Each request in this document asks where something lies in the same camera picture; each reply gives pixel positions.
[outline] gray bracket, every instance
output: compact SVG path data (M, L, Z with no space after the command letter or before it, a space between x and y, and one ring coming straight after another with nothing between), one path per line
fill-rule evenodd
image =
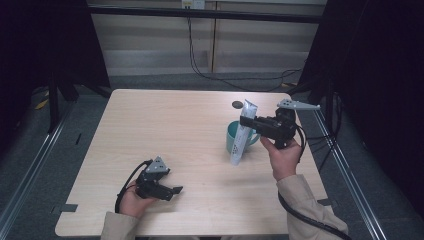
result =
M332 208L336 208L339 205L336 201L332 201L328 198L319 199L317 202L323 206L331 206Z
M162 158L157 156L155 160L147 167L147 173L162 173L168 172L168 167L163 162Z
M277 107L293 109L293 110L319 110L321 107L319 105L311 105L307 103L302 103L299 101L293 101L290 99L283 99L277 104Z
M62 212L75 212L77 208L78 204L62 204L60 206L54 206L50 213L60 215Z

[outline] mug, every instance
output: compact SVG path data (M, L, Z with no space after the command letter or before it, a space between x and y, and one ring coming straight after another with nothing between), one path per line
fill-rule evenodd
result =
M237 134L237 128L239 125L239 121L233 121L231 122L228 127L227 127L227 151L231 154L231 151L233 149L233 145L234 145L234 139L236 138L236 134ZM246 150L246 148L252 144L254 144L256 141L258 141L260 135L256 134L256 136L254 138L253 134L256 134L256 131L254 131L253 129L250 130L249 132L249 136L247 137L247 141L246 141L246 145L244 146L244 150Z

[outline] aluminum rail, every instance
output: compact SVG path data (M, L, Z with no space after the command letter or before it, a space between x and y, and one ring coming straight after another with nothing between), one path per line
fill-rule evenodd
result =
M19 214L19 211L21 210L26 198L30 193L31 188L37 180L37 176L43 168L44 163L46 162L51 150L53 149L53 146L55 145L60 133L62 132L65 120L69 117L73 107L74 102L68 103L68 106L64 110L63 117L59 121L57 127L45 138L43 145L32 161L31 166L29 167L24 178L19 183L19 186L15 190L12 198L9 200L4 211L2 212L0 216L0 240L6 239L13 223L16 220L16 217Z
M325 119L322 112L316 110L314 111L314 114L324 136L330 136L326 128ZM347 187L349 188L350 193L352 194L353 200L355 201L356 206L358 207L359 212L361 213L362 218L372 238L375 240L386 240L387 238L380 225L380 222L378 221L377 217L374 214L374 211L372 210L370 204L365 198L362 189L359 187L358 181L356 181L356 178L353 175L353 172L349 167L349 163L343 155L342 150L333 138L326 137L326 139L328 146L330 147L330 149L332 149L331 151L336 160L337 166L340 169L340 172L347 184Z

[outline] sleeve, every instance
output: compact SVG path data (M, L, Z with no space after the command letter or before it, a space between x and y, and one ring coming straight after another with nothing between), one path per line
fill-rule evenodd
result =
M337 218L323 205L317 203L303 175L294 175L281 179L277 182L277 187L281 196L294 210L309 218L335 227L346 234L348 233L345 222ZM331 233L304 223L290 214L287 214L287 225L291 240L340 239Z
M101 240L134 240L138 223L137 218L107 212Z

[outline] power cord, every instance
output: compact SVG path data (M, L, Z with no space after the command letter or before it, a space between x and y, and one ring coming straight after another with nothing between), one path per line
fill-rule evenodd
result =
M131 179L134 177L134 174L138 171L138 169L140 169L144 165L147 165L148 163L149 163L149 161L144 161L140 165L138 165L134 169L134 171L131 173L131 175L128 178L128 180L125 182L125 184L122 187L121 191L117 195L117 199L116 199L116 202L115 202L115 213L119 213L119 205L121 204L122 198L124 197L124 194L127 191L127 189L130 188L130 187L132 187L132 186L127 187L127 186L130 183Z
M327 162L328 157L330 156L331 151L333 151L334 149L334 144L337 140L340 128L341 128L341 123L342 123L342 115L343 115L343 107L341 104L341 100L340 97L338 95L338 93L335 93L336 95L336 114L337 114L337 125L336 125L336 129L333 132L333 135L329 136L329 138L331 138L331 146L330 149L328 150L328 152L326 153L323 161L321 162L320 166L318 167L318 172L321 172L322 168L324 167L325 163Z
M340 231L337 228L334 228L332 226L329 226L325 223L319 222L315 219L309 218L303 214L301 214L300 212L294 210L292 207L290 207L290 205L286 202L286 200L283 198L283 196L281 196L280 193L278 193L278 200L280 200L281 205L283 206L283 208L290 213L292 216L294 216L295 218L299 219L300 221L312 225L314 227L317 227L319 229L322 229L324 231L327 231L331 234L336 235L337 237L344 239L344 240L351 240L351 238L344 232Z
M302 71L302 69L289 69L284 71L281 76L278 77L270 77L270 78L217 78L217 77L210 77L210 76L206 76L204 75L198 68L197 63L196 63L196 59L194 57L194 47L193 47L193 39L192 39L192 30L191 30L191 19L187 18L187 23L188 23L188 30L189 30L189 45L190 45L190 64L191 64L191 68L193 69L193 71L200 77L209 79L209 80L214 80L214 81L221 81L223 83L226 83L232 87L235 87L237 89L243 90L243 91L247 91L247 92L271 92L274 91L278 88L281 87L281 85L284 83L284 78L291 76L297 72ZM271 89L267 89L267 90L252 90L252 89L247 89L244 87L240 87L237 86L233 83L230 83L228 81L234 81L234 80L278 80L281 79L280 83L276 86L273 87Z
M297 126L296 131L297 131L297 133L299 134L299 137L300 137L300 147L302 149L301 152L300 152L300 156L299 156L299 162L300 162L300 158L302 157L303 152L305 151L305 148L306 148L306 132L301 126L299 126L297 124L296 124L296 126Z

